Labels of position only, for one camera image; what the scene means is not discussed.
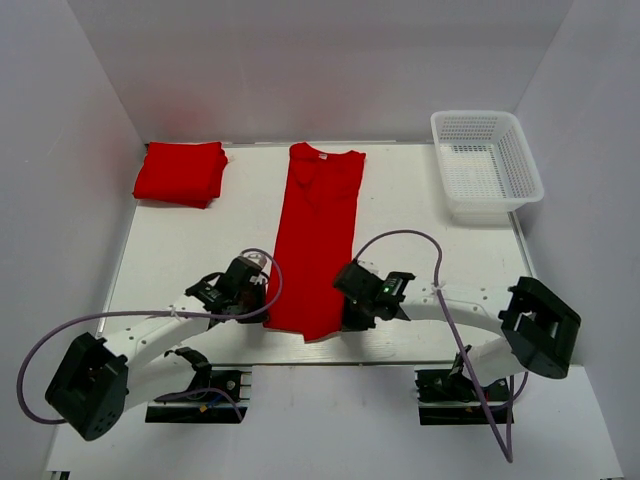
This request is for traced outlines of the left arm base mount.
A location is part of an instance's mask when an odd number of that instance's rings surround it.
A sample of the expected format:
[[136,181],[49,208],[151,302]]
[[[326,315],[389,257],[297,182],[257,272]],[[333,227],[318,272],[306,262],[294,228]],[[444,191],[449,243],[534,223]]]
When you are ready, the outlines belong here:
[[250,368],[212,369],[196,374],[187,387],[190,395],[151,402],[147,405],[147,424],[237,425],[250,404]]

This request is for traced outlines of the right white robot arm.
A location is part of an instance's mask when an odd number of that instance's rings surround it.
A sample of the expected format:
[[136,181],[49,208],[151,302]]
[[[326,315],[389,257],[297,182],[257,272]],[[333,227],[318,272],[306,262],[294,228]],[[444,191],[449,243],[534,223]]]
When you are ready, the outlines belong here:
[[525,372],[553,380],[568,375],[581,317],[536,278],[522,276],[510,287],[436,286],[408,272],[381,279],[351,262],[333,286],[366,319],[452,319],[494,334],[467,351],[471,366],[461,372],[482,386]]

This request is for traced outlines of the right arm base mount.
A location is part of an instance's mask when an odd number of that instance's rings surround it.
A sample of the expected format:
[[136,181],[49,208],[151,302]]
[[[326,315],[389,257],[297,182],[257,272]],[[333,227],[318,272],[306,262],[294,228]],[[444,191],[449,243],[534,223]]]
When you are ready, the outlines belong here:
[[[421,426],[488,425],[480,400],[469,381],[460,382],[449,377],[448,369],[419,369],[415,371],[418,394],[418,414]],[[507,422],[509,386],[505,378],[483,388],[483,395],[494,421]]]

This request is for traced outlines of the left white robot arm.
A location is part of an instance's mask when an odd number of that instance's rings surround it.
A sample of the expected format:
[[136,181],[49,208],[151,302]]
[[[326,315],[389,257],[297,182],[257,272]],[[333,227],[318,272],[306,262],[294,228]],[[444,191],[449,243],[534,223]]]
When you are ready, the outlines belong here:
[[209,274],[157,314],[96,338],[76,337],[45,392],[47,403],[86,441],[105,435],[127,410],[195,387],[206,357],[185,341],[229,320],[267,317],[264,254],[248,251]]

